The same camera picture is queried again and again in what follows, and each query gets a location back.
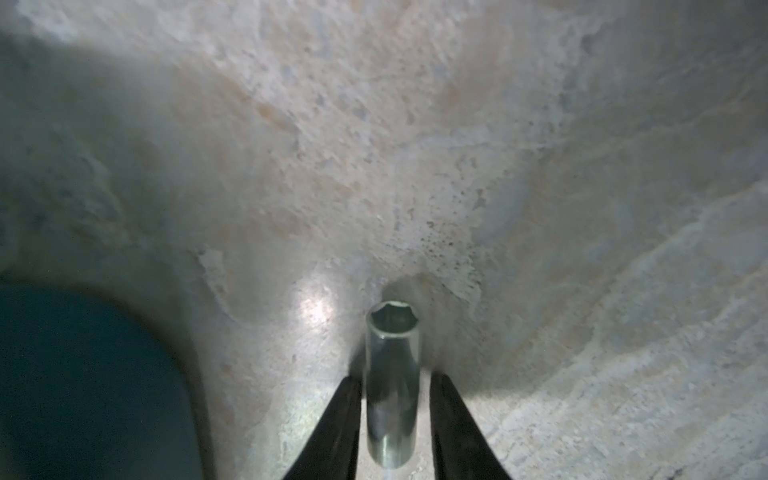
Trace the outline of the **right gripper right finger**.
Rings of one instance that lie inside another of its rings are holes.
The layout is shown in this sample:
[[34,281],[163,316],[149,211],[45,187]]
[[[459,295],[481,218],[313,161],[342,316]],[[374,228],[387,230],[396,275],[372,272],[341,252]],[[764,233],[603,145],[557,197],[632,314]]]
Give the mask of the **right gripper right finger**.
[[431,374],[429,409],[437,480],[512,479],[445,373]]

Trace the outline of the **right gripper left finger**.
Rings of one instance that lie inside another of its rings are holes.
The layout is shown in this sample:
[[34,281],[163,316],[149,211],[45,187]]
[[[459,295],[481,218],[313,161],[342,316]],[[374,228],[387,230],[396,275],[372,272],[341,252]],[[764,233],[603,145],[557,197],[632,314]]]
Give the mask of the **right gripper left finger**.
[[345,377],[285,480],[356,479],[361,402],[362,381]]

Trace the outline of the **teal plastic storage box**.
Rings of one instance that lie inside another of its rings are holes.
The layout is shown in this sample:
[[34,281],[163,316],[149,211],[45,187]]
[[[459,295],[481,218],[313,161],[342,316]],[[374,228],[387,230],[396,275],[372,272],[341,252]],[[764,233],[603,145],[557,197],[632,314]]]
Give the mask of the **teal plastic storage box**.
[[1,289],[5,479],[201,479],[189,393],[167,351],[116,307]]

